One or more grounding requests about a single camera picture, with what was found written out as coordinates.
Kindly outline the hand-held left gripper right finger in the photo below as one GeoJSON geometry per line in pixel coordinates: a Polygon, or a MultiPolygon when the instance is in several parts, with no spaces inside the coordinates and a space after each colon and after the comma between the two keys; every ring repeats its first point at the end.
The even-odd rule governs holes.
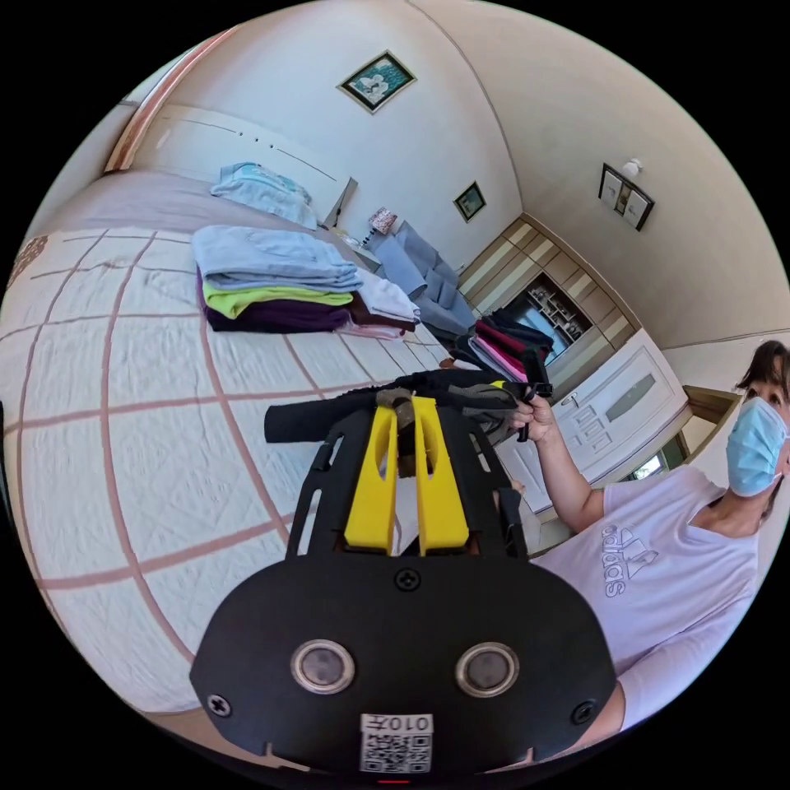
{"type": "Polygon", "coordinates": [[[469,529],[435,400],[415,397],[414,416],[420,554],[463,551],[469,529]]]}

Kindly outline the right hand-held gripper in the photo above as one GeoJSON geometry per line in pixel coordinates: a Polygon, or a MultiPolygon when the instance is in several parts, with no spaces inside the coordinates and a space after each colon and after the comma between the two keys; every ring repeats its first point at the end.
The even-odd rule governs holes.
{"type": "Polygon", "coordinates": [[[508,392],[519,402],[531,403],[535,397],[550,400],[553,394],[552,386],[542,382],[505,382],[498,380],[490,383],[491,387],[508,392]]]}

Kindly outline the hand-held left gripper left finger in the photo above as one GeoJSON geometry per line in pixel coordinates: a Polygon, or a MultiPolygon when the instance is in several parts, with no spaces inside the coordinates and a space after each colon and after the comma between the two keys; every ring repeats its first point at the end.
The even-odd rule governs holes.
{"type": "Polygon", "coordinates": [[[373,415],[344,538],[353,550],[391,553],[397,494],[397,415],[378,407],[373,415]]]}

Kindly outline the person's right hand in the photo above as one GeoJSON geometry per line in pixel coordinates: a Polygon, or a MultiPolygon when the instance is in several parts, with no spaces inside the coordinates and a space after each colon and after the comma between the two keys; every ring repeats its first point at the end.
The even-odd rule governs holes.
{"type": "Polygon", "coordinates": [[[538,395],[529,401],[518,402],[510,417],[510,427],[535,444],[558,434],[551,404],[538,395]]]}

